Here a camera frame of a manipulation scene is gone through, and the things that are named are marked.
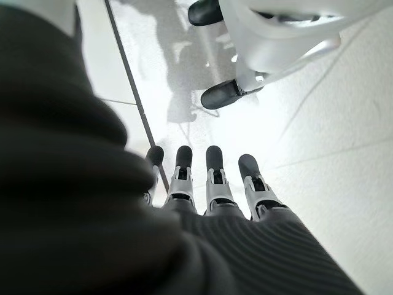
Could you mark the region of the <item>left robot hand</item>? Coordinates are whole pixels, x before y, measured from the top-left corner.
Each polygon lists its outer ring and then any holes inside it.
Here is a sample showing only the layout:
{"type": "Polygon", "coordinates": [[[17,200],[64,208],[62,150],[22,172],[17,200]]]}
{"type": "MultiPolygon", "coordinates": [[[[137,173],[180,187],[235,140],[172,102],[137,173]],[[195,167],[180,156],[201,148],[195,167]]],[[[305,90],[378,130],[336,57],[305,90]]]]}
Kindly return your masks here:
{"type": "Polygon", "coordinates": [[[126,143],[87,76],[77,4],[2,1],[2,294],[360,294],[253,156],[238,161],[251,218],[217,146],[199,215],[188,146],[155,208],[163,150],[126,143]]]}

